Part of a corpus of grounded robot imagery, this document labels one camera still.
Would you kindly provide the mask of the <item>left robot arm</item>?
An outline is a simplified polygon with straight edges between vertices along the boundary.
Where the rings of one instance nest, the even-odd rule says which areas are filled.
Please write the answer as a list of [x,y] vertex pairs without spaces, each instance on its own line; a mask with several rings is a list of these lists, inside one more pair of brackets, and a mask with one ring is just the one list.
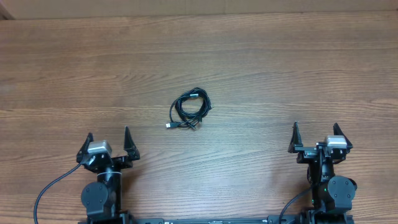
[[140,159],[139,151],[128,127],[124,128],[125,156],[113,157],[106,140],[95,141],[88,134],[76,161],[86,170],[96,174],[96,181],[81,192],[81,202],[86,208],[87,223],[135,223],[133,215],[122,209],[122,170],[133,167]]

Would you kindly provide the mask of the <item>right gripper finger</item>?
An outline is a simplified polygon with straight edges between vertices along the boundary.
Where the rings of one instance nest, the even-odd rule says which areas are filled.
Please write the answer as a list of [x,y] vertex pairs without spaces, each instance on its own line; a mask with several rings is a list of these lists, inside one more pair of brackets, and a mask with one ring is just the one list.
[[301,151],[303,148],[303,143],[301,139],[301,135],[299,133],[299,126],[298,122],[294,122],[293,125],[293,133],[292,133],[292,138],[290,140],[288,152],[289,153],[298,153]]
[[349,141],[349,139],[345,136],[345,134],[342,132],[340,126],[338,125],[338,123],[335,123],[333,125],[333,133],[334,135],[342,135],[345,137],[346,142],[348,143],[347,148],[345,149],[347,152],[350,152],[350,150],[353,148],[352,143]]

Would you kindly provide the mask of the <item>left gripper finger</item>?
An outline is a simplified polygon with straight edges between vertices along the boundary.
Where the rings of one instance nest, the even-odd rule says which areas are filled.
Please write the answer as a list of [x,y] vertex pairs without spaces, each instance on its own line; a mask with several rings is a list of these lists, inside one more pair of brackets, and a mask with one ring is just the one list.
[[76,161],[77,163],[84,163],[89,152],[88,152],[88,148],[90,143],[93,142],[93,134],[92,133],[88,133],[82,147],[80,148],[80,150],[78,151],[78,153],[76,154]]
[[124,150],[127,152],[127,156],[131,161],[140,159],[139,151],[132,139],[131,132],[126,126],[124,130]]

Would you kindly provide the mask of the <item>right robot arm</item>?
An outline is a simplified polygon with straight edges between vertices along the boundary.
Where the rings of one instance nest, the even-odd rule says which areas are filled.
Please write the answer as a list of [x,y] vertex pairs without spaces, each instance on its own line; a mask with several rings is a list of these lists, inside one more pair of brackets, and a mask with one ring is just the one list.
[[307,193],[312,195],[312,207],[304,208],[292,223],[353,223],[347,212],[352,209],[357,183],[350,178],[336,175],[334,166],[343,162],[353,148],[338,123],[333,125],[333,134],[313,147],[305,147],[298,123],[293,125],[288,152],[297,155],[297,163],[308,165],[307,180],[310,187],[296,195],[282,209],[279,223],[286,209]]

